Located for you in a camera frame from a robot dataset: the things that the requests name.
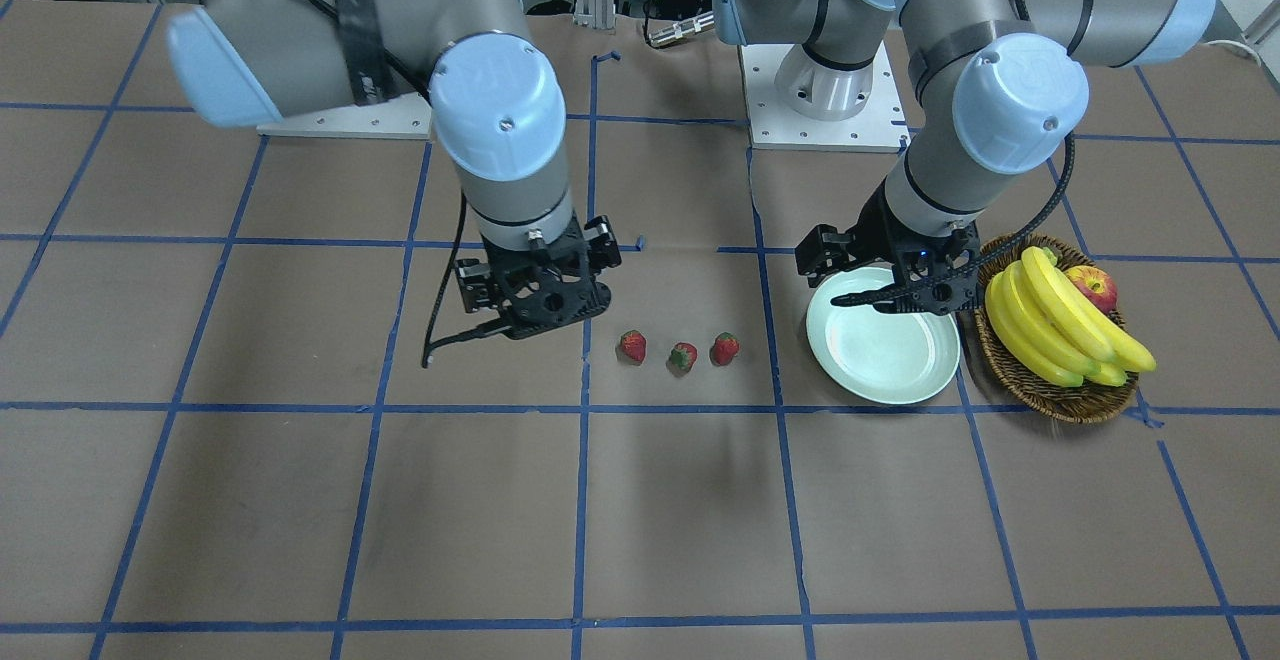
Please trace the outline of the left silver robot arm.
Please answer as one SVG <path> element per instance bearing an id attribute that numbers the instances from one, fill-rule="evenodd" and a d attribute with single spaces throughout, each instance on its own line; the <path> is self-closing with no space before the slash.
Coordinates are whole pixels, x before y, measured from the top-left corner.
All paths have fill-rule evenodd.
<path id="1" fill-rule="evenodd" d="M 1057 150 L 1060 182 L 1019 239 L 1065 194 L 1074 128 L 1089 104 L 1087 67 L 1151 67 L 1183 58 L 1219 0 L 712 0 L 717 35 L 739 46 L 790 43 L 803 64 L 865 78 L 899 26 L 925 122 L 858 223 L 818 224 L 795 247 L 809 287 L 864 265 L 891 265 L 890 285 L 838 295 L 882 313 L 955 313 L 983 301 L 978 271 L 1012 239 L 982 249 L 977 217 Z"/>

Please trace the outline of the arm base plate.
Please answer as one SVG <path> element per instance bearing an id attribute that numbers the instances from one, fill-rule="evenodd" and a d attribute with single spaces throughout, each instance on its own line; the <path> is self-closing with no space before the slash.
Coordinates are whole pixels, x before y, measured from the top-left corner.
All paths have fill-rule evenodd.
<path id="1" fill-rule="evenodd" d="M 908 119 L 884 43 L 855 72 L 820 67 L 800 45 L 748 45 L 740 60 L 754 148 L 908 148 Z"/>
<path id="2" fill-rule="evenodd" d="M 260 136 L 293 139 L 410 139 L 431 136 L 433 109 L 419 93 L 367 107 L 328 107 L 257 124 Z"/>

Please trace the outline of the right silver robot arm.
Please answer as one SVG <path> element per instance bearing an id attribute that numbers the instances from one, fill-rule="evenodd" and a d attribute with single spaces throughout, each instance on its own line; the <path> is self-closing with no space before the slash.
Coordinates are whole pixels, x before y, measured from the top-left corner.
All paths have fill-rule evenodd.
<path id="1" fill-rule="evenodd" d="M 599 281 L 621 262 L 603 215 L 581 223 L 564 150 L 556 72 L 522 0 L 201 0 L 166 29 L 189 104 L 214 127 L 259 127 L 334 107 L 374 107 L 416 92 L 460 178 L 460 217 L 475 219 L 484 260 L 452 256 L 468 313 L 493 321 L 434 350 L 502 335 L 520 340 L 596 317 Z"/>

